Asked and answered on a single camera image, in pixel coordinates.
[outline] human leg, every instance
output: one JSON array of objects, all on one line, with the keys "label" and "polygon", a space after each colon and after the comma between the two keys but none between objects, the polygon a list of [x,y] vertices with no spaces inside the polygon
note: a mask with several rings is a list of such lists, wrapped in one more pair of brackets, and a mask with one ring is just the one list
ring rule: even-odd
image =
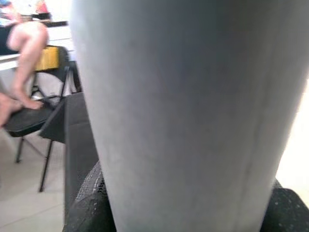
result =
[{"label": "human leg", "polygon": [[16,25],[12,29],[7,41],[10,49],[20,52],[18,68],[12,84],[12,94],[26,108],[38,109],[42,105],[41,102],[33,101],[27,96],[24,85],[34,71],[47,40],[47,28],[42,23],[27,22]]},{"label": "human leg", "polygon": [[19,111],[22,104],[13,100],[3,93],[0,93],[0,128],[7,122],[10,115]]}]

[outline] gray cylindrical object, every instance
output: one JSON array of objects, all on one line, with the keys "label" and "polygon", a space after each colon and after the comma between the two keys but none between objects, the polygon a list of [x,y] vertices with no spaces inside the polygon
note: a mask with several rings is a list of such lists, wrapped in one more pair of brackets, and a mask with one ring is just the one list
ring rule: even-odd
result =
[{"label": "gray cylindrical object", "polygon": [[258,232],[309,64],[309,1],[76,0],[118,232]]}]

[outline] chair seat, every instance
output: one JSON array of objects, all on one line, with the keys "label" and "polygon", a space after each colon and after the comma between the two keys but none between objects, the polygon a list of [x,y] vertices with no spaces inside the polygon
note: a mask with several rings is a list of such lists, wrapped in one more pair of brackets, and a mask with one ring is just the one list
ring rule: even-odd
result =
[{"label": "chair seat", "polygon": [[5,124],[4,129],[12,137],[23,137],[39,130],[48,119],[53,109],[44,105],[39,110],[22,109],[11,115],[10,120]]}]

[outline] person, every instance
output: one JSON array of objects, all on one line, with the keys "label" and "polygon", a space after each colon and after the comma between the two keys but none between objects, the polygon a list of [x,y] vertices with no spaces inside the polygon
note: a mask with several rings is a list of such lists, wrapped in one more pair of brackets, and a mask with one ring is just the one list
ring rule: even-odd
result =
[{"label": "person", "polygon": [[31,100],[24,90],[24,85],[31,77],[42,50],[48,41],[48,32],[40,22],[22,23],[21,15],[9,0],[0,0],[0,55],[20,53],[18,67],[10,90],[10,96],[0,93],[0,127],[8,120],[11,113],[22,107],[39,109],[40,101]]}]

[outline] black shorts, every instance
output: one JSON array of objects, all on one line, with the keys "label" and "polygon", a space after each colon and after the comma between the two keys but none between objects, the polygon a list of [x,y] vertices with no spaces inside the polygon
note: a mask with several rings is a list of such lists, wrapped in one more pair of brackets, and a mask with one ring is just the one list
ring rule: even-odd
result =
[{"label": "black shorts", "polygon": [[0,27],[0,56],[1,55],[10,55],[16,54],[18,52],[9,49],[6,45],[6,42],[9,38],[10,31],[15,25],[11,25],[8,27]]}]

